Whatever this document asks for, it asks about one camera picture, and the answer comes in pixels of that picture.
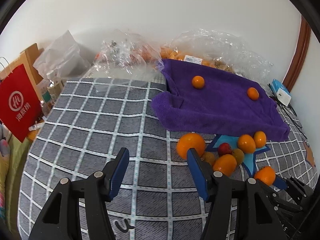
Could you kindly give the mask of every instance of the white plastic bag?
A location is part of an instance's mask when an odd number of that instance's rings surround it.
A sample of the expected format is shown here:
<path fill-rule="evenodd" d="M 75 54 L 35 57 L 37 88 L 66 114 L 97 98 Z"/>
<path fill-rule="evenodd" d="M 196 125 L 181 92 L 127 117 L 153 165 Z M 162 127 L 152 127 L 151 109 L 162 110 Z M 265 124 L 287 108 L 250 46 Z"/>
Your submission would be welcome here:
<path fill-rule="evenodd" d="M 57 78 L 80 77 L 90 63 L 80 56 L 80 48 L 69 31 L 51 43 L 36 59 L 33 66 L 44 79 L 54 72 Z"/>
<path fill-rule="evenodd" d="M 195 30 L 182 33 L 170 45 L 161 47 L 161 57 L 186 60 L 199 58 L 202 65 L 243 76 L 259 83 L 265 90 L 272 64 L 250 51 L 244 41 L 229 33 Z"/>
<path fill-rule="evenodd" d="M 113 31 L 103 42 L 93 67 L 103 77 L 119 78 L 126 85 L 129 80 L 152 81 L 164 68 L 159 46 L 152 46 L 141 35 Z M 97 84 L 97 92 L 106 91 L 108 85 Z"/>

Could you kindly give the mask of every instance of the bag of oranges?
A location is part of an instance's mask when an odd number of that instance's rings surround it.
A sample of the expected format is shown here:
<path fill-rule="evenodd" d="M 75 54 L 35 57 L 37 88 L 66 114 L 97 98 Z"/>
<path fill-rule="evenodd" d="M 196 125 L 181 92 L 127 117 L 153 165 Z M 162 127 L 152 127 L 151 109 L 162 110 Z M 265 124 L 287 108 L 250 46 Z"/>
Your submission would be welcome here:
<path fill-rule="evenodd" d="M 156 78 L 164 68 L 160 53 L 149 41 L 136 33 L 115 30 L 103 42 L 93 68 L 101 78 L 148 81 Z M 109 85 L 96 84 L 97 92 L 105 92 Z"/>
<path fill-rule="evenodd" d="M 250 51 L 232 34 L 202 29 L 182 33 L 161 47 L 162 59 L 175 59 L 217 68 L 267 87 L 272 64 Z"/>

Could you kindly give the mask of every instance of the small yellow fruit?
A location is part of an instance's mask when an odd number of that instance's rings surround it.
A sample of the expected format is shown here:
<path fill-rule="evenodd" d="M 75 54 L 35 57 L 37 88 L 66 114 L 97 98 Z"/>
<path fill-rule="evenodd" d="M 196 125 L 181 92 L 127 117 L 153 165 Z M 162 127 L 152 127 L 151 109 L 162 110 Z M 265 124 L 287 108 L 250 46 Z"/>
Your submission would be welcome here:
<path fill-rule="evenodd" d="M 211 152 L 204 152 L 204 154 L 201 156 L 201 159 L 210 163 L 211 166 L 213 166 L 214 162 L 216 161 L 216 157 Z"/>
<path fill-rule="evenodd" d="M 240 149 L 236 148 L 232 151 L 232 156 L 236 159 L 237 165 L 243 163 L 244 153 Z"/>

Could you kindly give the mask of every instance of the orange star pattern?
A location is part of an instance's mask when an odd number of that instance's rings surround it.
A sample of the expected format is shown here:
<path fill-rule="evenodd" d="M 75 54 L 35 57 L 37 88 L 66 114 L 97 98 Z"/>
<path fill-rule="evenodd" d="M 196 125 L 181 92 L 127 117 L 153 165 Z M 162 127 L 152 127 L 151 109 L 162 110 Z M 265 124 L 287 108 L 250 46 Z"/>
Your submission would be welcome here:
<path fill-rule="evenodd" d="M 316 166 L 316 164 L 315 164 L 315 159 L 313 158 L 312 150 L 311 150 L 310 146 L 308 146 L 308 144 L 305 140 L 303 140 L 303 145 L 304 145 L 305 149 L 307 150 L 305 159 L 314 168 Z"/>

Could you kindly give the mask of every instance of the bed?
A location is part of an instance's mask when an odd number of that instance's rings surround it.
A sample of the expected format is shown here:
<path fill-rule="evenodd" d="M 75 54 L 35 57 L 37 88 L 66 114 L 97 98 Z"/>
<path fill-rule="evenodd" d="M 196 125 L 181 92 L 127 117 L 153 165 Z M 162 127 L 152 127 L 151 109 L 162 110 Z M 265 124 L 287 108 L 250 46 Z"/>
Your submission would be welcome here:
<path fill-rule="evenodd" d="M 106 84 L 107 92 L 97 93 L 95 84 Z M 18 229 L 28 239 L 41 208 L 63 177 L 86 178 L 101 170 L 127 147 L 130 161 L 121 189 L 107 203 L 116 239 L 200 239 L 209 204 L 198 195 L 185 160 L 176 143 L 185 132 L 165 130 L 155 117 L 150 103 L 166 90 L 165 84 L 123 80 L 73 79 L 66 83 L 57 104 L 34 141 L 27 157 L 20 186 Z M 270 151 L 256 157 L 256 167 L 270 165 L 282 177 L 295 176 L 314 187 L 318 174 L 306 161 L 307 150 L 300 131 L 278 108 L 289 124 L 288 141 L 267 144 Z M 207 143 L 215 135 L 202 134 Z M 246 170 L 239 166 L 232 178 L 245 180 Z M 293 201 L 285 191 L 282 198 Z M 89 239 L 85 203 L 80 200 L 83 239 Z M 233 239 L 236 200 L 232 201 L 228 239 Z M 135 228 L 124 233 L 127 220 Z"/>

